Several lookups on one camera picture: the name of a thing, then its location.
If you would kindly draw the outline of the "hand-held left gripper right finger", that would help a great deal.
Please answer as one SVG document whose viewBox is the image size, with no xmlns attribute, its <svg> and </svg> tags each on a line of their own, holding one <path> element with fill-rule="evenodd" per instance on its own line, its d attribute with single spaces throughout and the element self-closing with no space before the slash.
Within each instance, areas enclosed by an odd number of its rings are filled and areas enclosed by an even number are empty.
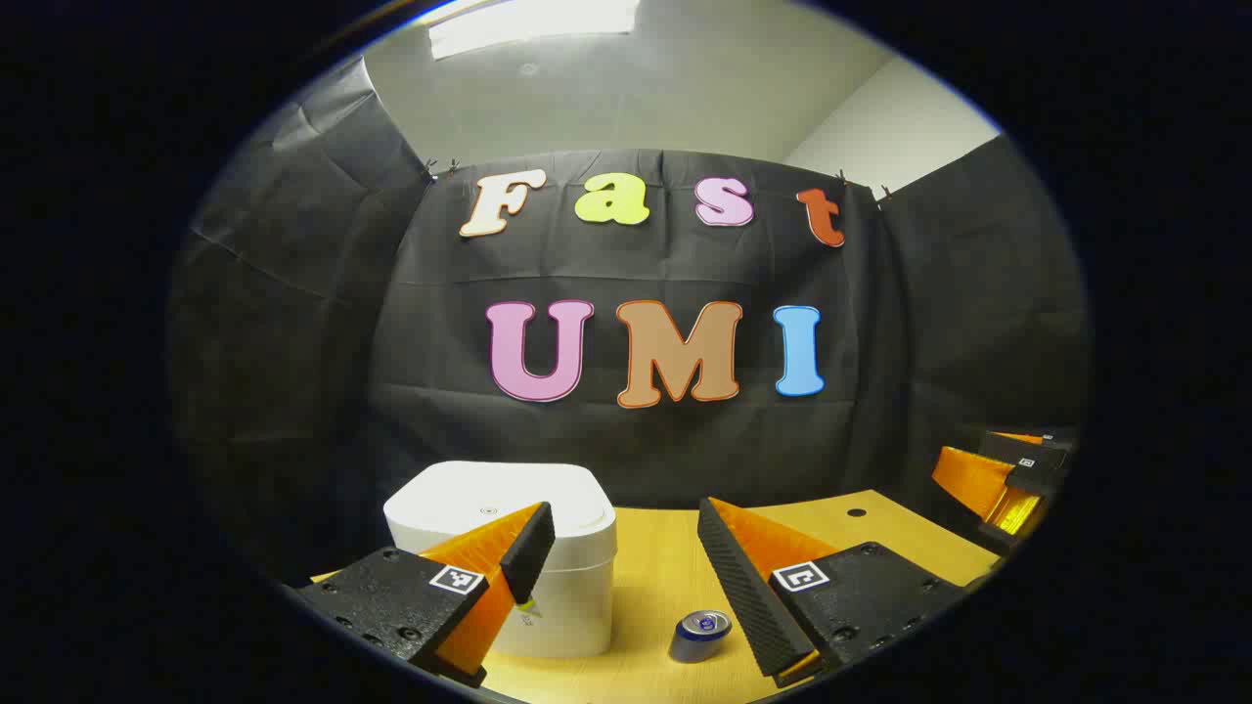
<svg viewBox="0 0 1252 704">
<path fill-rule="evenodd" d="M 697 535 L 757 668 L 777 686 L 845 670 L 969 594 L 885 544 L 834 549 L 717 499 Z"/>
</svg>

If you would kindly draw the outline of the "black backdrop cloth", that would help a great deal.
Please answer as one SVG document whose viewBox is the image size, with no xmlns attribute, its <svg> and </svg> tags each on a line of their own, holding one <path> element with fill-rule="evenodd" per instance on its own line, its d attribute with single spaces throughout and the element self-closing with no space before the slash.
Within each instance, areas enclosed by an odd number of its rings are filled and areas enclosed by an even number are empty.
<svg viewBox="0 0 1252 704">
<path fill-rule="evenodd" d="M 429 178 L 353 59 L 202 200 L 168 307 L 174 426 L 264 574 L 381 547 L 381 505 L 439 461 L 577 463 L 630 509 L 874 490 L 974 536 L 939 450 L 1082 423 L 1080 266 L 1005 138 L 886 200 L 671 149 L 500 167 L 548 183 L 462 238 L 488 165 Z"/>
</svg>

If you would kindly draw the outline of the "ceiling light panel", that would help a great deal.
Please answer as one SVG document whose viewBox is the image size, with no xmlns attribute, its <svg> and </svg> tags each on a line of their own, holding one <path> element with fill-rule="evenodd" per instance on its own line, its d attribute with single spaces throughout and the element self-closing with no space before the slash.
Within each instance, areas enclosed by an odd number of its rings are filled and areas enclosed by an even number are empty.
<svg viewBox="0 0 1252 704">
<path fill-rule="evenodd" d="M 419 16 L 434 60 L 540 38 L 630 34 L 644 0 L 453 0 Z"/>
</svg>

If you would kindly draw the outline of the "wooden desktop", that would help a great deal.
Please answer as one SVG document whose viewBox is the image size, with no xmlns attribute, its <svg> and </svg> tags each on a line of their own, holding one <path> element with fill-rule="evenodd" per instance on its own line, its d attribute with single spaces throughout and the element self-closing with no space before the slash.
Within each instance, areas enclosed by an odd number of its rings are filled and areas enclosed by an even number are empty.
<svg viewBox="0 0 1252 704">
<path fill-rule="evenodd" d="M 957 585 L 989 571 L 997 556 L 876 491 L 779 506 L 760 514 L 836 549 L 881 542 Z M 523 658 L 492 649 L 478 689 L 439 679 L 470 704 L 799 704 L 813 681 L 786 689 L 762 676 L 741 629 L 697 664 L 669 656 L 680 616 L 729 610 L 697 537 L 692 509 L 616 512 L 612 636 L 595 658 Z"/>
</svg>

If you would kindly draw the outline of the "blue pop can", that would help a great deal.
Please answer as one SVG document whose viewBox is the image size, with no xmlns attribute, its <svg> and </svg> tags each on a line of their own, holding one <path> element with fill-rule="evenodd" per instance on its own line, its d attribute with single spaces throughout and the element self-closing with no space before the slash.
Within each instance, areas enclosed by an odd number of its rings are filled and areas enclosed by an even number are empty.
<svg viewBox="0 0 1252 704">
<path fill-rule="evenodd" d="M 689 613 L 675 624 L 669 658 L 684 664 L 707 661 L 717 655 L 729 633 L 732 633 L 732 619 L 724 611 L 701 609 Z"/>
</svg>

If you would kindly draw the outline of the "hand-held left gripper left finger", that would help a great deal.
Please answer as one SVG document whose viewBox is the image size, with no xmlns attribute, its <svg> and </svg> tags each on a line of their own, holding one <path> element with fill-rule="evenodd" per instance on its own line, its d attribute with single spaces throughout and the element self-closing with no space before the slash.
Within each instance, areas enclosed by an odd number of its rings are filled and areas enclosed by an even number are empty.
<svg viewBox="0 0 1252 704">
<path fill-rule="evenodd" d="M 293 590 L 300 605 L 434 676 L 481 686 L 515 608 L 530 604 L 555 542 L 546 501 L 434 547 L 381 547 Z"/>
</svg>

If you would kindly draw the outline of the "white desktop garbage bin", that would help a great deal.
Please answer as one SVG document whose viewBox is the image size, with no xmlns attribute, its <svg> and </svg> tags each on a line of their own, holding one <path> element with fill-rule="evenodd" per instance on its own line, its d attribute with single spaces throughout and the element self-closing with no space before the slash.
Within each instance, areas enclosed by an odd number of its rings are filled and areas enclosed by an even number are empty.
<svg viewBox="0 0 1252 704">
<path fill-rule="evenodd" d="M 598 656 L 611 645 L 616 514 L 588 468 L 443 461 L 394 492 L 383 514 L 394 547 L 419 552 L 540 501 L 551 505 L 555 542 L 535 585 L 537 604 L 515 609 L 490 651 Z"/>
</svg>

